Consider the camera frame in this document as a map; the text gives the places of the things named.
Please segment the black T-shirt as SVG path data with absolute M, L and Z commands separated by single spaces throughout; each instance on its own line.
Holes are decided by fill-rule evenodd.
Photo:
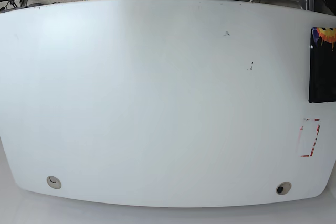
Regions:
M 335 101 L 335 28 L 311 29 L 308 101 Z

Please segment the red tape rectangle marking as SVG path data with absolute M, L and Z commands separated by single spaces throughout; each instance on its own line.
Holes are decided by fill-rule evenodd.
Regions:
M 319 135 L 321 120 L 306 118 L 300 128 L 297 152 L 300 157 L 311 157 Z

